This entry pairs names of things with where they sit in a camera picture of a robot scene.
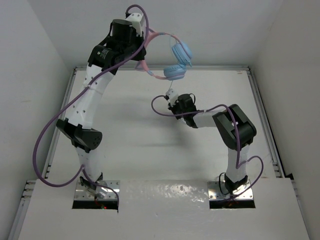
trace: ear pad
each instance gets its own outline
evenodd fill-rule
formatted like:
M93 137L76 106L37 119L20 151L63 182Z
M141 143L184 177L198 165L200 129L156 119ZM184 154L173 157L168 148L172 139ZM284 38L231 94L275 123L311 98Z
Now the ear pad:
M163 74L169 81L182 79L185 76L187 68L185 65L168 66L163 70Z
M179 64L181 65L190 65L191 66L191 58L192 58L192 52L185 44L184 42L181 42L184 49L182 48L180 43L176 43L171 48L173 51L173 54L175 55L176 59L178 60Z

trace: purple cable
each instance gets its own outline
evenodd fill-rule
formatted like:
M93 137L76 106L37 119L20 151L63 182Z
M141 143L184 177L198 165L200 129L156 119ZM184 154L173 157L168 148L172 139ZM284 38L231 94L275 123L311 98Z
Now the purple cable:
M204 110L199 110L199 111L192 111L192 112L185 112L185 113L180 113L180 114L165 114L165 113L161 113L161 112L158 112L155 107L154 107L154 102L156 99L158 98L164 98L165 96L164 95L159 95L159 96L156 96L154 99L152 99L151 101L151 108L152 110L160 115L160 116L164 116L164 117L182 117L182 116L185 116L185 115L190 115L190 114L198 114L198 113L204 113L205 111ZM237 194L237 195L232 195L231 197L227 198L227 199L224 199L224 200L221 200L221 202L227 202L227 201L230 201L230 200L233 200L235 199L236 197L239 197L240 195L244 194L246 191L248 191L249 189L251 189L255 184L256 182L259 180L259 178L261 177L263 171L264 171L264 161L261 159L261 157L259 156L252 156L250 157L247 161L242 161L240 164L239 164L239 158L240 158L240 136L239 136L239 130L238 130L238 126L237 126L237 122L236 122L236 119L233 115L233 113L231 112L230 108L225 105L225 104L219 104L215 107L212 107L210 109L208 109L206 112L210 112L214 109L217 109L219 107L224 107L228 113L230 114L230 117L231 117L231 120L233 122L233 125L234 125L234 130L235 130L235 138L236 138L236 148L237 148L237 156L236 156L236 169L240 168L241 165L245 164L245 163L249 163L252 159L254 158L258 158L260 161L261 161L261 171L258 175L258 177L256 178L256 180L253 181L253 183L246 189L244 190L243 192L241 192L240 194Z
M102 184L99 184L99 183L96 183L96 182L92 181L90 179L90 177L88 176L88 174L86 173L86 170L83 169L82 172L83 172L83 175L85 176L85 178L88 180L88 182L90 184L92 184L94 186L97 186L97 187L101 187L101 188L105 188L105 189L111 190L116 195L116 199L117 199L116 206L119 208L119 195L115 190L113 190L111 187L108 187L106 185L102 185Z
M165 96L164 95L159 95L159 96L156 96L154 99L152 99L151 101L151 108L152 110L158 114L158 115L161 115L161 116L164 116L164 117L182 117L182 116L185 116L185 115L189 115L189 114L198 114L198 113L204 113L205 111L204 110L199 110L199 111L192 111L192 112L186 112L186 113L180 113L180 114L165 114L165 113L161 113L161 112L158 112L155 108L154 108L154 102L156 99L158 98L164 98ZM207 112L210 112L214 109L217 109L217 108L220 108L220 107L224 107L228 113L230 114L230 117L231 117L231 120L233 122L233 125L235 126L234 127L234 131L235 131L235 139L236 139L236 162L235 162L235 168L236 169L239 169L243 164L246 163L246 161L242 161L242 162L239 162L240 161L240 136L239 136L239 130L238 130L238 127L237 127L237 122L236 122L236 119L233 115L233 113L231 112L230 108L225 105L225 104L219 104L215 107L212 107L208 110L206 110Z
M89 82L89 86L91 84L93 84L98 78L100 78L102 75L104 75L105 73L107 72L110 72L116 68L119 68L121 67L123 64L125 64L126 62L130 61L131 59L133 59L141 50L142 48L145 46L145 43L147 41L147 35L148 35L148 32L149 32L149 20L148 20L148 17L147 17L147 13L146 11L140 6L140 5L137 5L137 4L133 4L131 6L129 6L126 10L126 12L128 12L130 9L132 8L138 8L141 10L141 12L143 13L144 15L144 18L145 18L145 31L146 31L146 36L141 44L141 46L137 49L137 51L135 51L130 57L128 57L127 59L123 60L122 62L119 62L118 64L112 66L112 67L109 67L108 69L100 72L99 74L97 74L90 82ZM54 184L54 183L51 183L51 182L48 182L44 177L42 177L42 174L41 172L39 171L38 169L38 166L37 166L37 151L38 151L38 147L39 147L39 144L40 144L40 141L42 139L42 137L44 136L45 132L48 130L49 126L59 118L59 116L65 111L67 110L71 105L73 105L75 103L75 101L77 101L79 98L81 98L85 93L86 91L88 91L88 89L90 88L89 86L87 86L82 92L79 93L79 95L77 95L71 102L69 102L66 106L64 106L56 115L54 115L49 121L48 123L44 126L44 128L42 129L42 131L40 132L36 142L35 142L35 145L34 145L34 148L33 148L33 154L32 154L32 165L33 165L33 169L35 171L35 174L37 175L37 177L43 182L45 183L46 185L50 186L50 187L54 187L54 188L60 188L60 187L64 187L64 186L67 186L68 184L70 184L73 180L75 180L78 175L81 173L81 170L82 168L84 168L84 166L81 166L79 171L77 172L77 174L71 179L69 180L68 182L65 182L65 183L62 183L62 184Z

